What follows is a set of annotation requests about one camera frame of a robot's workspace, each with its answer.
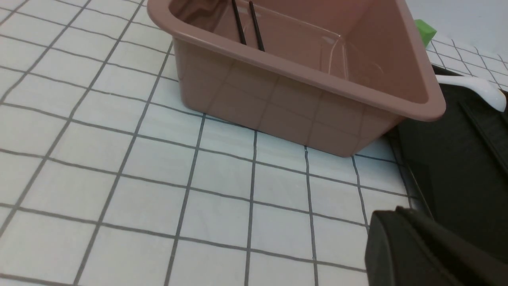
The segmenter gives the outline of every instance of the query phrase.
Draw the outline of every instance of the grid pattern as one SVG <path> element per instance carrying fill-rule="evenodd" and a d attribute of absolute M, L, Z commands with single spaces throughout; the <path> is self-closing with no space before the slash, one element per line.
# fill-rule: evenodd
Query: grid pattern
<path fill-rule="evenodd" d="M 0 11 L 0 284 L 367 285 L 372 211 L 419 205 L 391 137 L 339 158 L 187 109 L 144 0 Z"/>
<path fill-rule="evenodd" d="M 458 74 L 481 77 L 508 91 L 508 57 L 479 51 L 476 47 L 436 35 L 427 46 L 433 65 Z"/>

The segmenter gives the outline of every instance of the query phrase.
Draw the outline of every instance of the sponge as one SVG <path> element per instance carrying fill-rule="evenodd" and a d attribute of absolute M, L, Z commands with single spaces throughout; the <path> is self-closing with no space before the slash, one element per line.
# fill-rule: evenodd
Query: sponge
<path fill-rule="evenodd" d="M 420 32 L 420 36 L 422 37 L 423 44 L 427 46 L 432 40 L 432 37 L 436 34 L 436 29 L 431 27 L 429 24 L 425 23 L 423 20 L 415 20 L 416 27 Z"/>

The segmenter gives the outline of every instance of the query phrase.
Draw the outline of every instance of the plastic spoon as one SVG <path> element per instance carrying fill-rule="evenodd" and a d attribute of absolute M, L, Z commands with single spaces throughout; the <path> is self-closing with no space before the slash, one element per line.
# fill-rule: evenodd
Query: plastic spoon
<path fill-rule="evenodd" d="M 495 110 L 504 112 L 506 109 L 506 96 L 498 88 L 491 85 L 486 79 L 470 76 L 436 75 L 437 82 L 458 85 L 476 92 L 487 104 Z"/>

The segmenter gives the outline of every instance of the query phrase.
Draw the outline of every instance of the black tray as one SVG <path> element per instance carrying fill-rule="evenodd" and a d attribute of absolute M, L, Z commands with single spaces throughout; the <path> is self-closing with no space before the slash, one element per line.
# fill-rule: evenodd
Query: black tray
<path fill-rule="evenodd" d="M 405 164 L 436 222 L 508 263 L 508 113 L 469 89 L 441 90 L 440 120 L 398 126 Z"/>

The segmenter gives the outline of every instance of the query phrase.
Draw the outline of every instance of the black chopstick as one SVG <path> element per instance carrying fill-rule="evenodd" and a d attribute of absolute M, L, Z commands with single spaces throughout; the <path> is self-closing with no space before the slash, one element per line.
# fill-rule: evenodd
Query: black chopstick
<path fill-rule="evenodd" d="M 246 45 L 245 35 L 243 34 L 242 22 L 240 21 L 240 15 L 238 14 L 238 7 L 236 7 L 236 1 L 231 0 L 233 4 L 233 12 L 235 13 L 236 28 L 238 29 L 238 35 L 240 36 L 240 43 Z"/>
<path fill-rule="evenodd" d="M 261 32 L 259 31 L 258 19 L 256 18 L 256 11 L 254 10 L 254 3 L 252 3 L 252 1 L 249 1 L 249 7 L 252 21 L 254 22 L 254 31 L 256 31 L 256 39 L 258 40 L 258 49 L 260 51 L 265 51 L 265 46 L 263 45 L 263 40 L 261 39 Z"/>

